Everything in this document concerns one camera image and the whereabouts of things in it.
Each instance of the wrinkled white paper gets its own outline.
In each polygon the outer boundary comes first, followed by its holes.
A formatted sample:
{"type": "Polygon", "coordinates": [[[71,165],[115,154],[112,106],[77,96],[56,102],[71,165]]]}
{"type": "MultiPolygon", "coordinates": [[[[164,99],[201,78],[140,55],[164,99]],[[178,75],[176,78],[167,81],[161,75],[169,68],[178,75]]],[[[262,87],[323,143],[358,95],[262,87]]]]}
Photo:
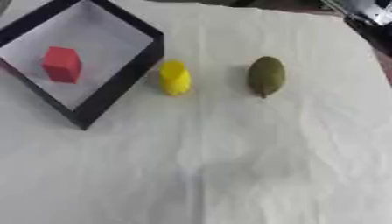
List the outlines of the wrinkled white paper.
{"type": "Polygon", "coordinates": [[[0,221],[17,224],[390,223],[392,95],[338,17],[118,1],[165,33],[190,93],[156,71],[90,130],[0,76],[0,221]],[[246,69],[279,58],[267,100],[246,69]]]}

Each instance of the metal object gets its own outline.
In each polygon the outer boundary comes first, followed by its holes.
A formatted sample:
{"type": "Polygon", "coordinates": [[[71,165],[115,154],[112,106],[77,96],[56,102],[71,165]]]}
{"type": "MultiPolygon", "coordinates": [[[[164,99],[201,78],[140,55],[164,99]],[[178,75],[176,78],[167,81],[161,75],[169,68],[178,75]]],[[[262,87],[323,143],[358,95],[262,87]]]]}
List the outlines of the metal object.
{"type": "Polygon", "coordinates": [[[0,16],[3,14],[5,9],[7,9],[10,2],[11,0],[0,0],[0,16]]]}
{"type": "Polygon", "coordinates": [[[322,0],[372,47],[392,57],[392,0],[322,0]]]}
{"type": "Polygon", "coordinates": [[[323,2],[347,17],[361,20],[369,25],[392,23],[390,0],[323,0],[323,2]]]}

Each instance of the yellow block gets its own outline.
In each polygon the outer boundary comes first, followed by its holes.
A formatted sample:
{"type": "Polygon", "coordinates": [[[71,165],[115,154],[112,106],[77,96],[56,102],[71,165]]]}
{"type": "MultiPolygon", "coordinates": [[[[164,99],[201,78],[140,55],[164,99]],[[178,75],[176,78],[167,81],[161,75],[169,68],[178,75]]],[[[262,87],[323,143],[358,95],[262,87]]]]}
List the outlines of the yellow block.
{"type": "Polygon", "coordinates": [[[184,63],[169,60],[160,67],[159,83],[168,95],[180,95],[191,88],[192,79],[184,63]]]}

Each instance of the red cube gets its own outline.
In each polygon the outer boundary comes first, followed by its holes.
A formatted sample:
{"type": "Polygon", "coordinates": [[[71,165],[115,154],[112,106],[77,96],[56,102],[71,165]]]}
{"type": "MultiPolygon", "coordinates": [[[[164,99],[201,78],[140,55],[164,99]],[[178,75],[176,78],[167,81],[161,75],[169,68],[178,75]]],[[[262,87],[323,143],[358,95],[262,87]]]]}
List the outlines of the red cube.
{"type": "Polygon", "coordinates": [[[81,60],[74,49],[49,47],[42,66],[53,81],[76,83],[81,76],[81,60]]]}

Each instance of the black tray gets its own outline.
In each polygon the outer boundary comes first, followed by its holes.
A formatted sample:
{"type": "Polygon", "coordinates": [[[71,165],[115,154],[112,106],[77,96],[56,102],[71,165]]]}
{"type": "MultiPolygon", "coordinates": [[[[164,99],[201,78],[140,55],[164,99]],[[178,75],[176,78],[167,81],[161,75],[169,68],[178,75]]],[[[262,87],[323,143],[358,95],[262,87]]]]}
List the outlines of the black tray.
{"type": "Polygon", "coordinates": [[[7,59],[2,57],[0,62],[72,123],[86,130],[137,80],[143,77],[152,66],[163,58],[164,34],[161,31],[107,0],[54,0],[3,28],[0,31],[0,50],[13,41],[19,41],[24,35],[34,31],[38,26],[51,21],[60,13],[76,7],[75,5],[77,4],[84,4],[83,2],[98,6],[100,9],[112,14],[114,18],[121,19],[129,28],[136,28],[151,37],[152,41],[141,52],[136,54],[133,59],[129,59],[129,62],[121,66],[117,73],[111,74],[110,78],[104,81],[101,86],[80,104],[73,108],[68,107],[65,103],[59,101],[58,98],[48,93],[42,86],[38,85],[36,81],[32,80],[28,73],[21,72],[18,67],[12,65],[7,59]]]}

